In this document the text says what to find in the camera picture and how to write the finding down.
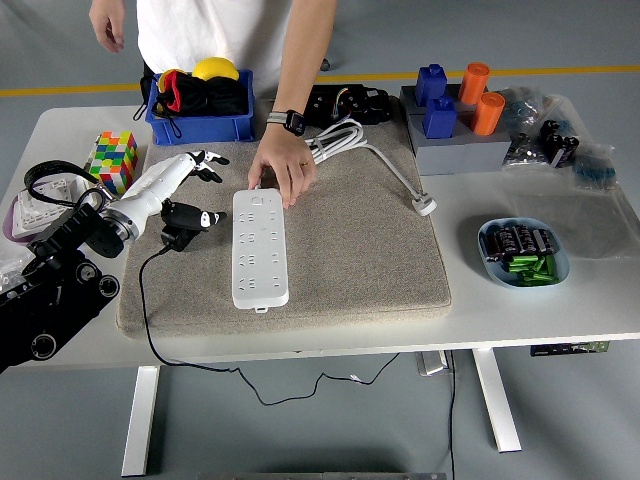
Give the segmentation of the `person's right hand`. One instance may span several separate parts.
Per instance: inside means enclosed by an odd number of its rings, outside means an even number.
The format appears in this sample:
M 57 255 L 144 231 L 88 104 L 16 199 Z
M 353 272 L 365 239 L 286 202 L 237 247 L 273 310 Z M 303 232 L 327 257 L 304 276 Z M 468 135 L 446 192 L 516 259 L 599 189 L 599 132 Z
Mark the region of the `person's right hand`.
M 96 40 L 107 51 L 119 53 L 124 48 L 125 3 L 121 0 L 94 0 L 89 19 Z

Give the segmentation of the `person's left hand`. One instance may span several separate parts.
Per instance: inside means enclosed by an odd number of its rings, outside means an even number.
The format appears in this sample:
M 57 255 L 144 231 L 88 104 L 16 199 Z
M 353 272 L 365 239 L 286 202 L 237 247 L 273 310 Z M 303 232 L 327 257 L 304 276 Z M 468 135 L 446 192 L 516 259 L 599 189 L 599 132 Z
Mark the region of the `person's left hand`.
M 316 164 L 305 140 L 281 124 L 267 124 L 248 172 L 248 189 L 258 186 L 267 167 L 275 173 L 285 209 L 316 181 Z

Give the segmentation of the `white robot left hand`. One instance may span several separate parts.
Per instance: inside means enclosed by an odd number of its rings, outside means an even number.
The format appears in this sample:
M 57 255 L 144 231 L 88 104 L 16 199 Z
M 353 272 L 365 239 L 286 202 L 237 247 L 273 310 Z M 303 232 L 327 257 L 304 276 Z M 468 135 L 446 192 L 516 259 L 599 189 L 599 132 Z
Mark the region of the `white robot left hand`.
M 103 218 L 119 237 L 136 240 L 145 231 L 147 219 L 161 212 L 162 203 L 169 199 L 191 175 L 202 180 L 221 183 L 213 163 L 228 165 L 230 161 L 211 151 L 187 152 L 150 167 L 119 199 L 109 204 Z

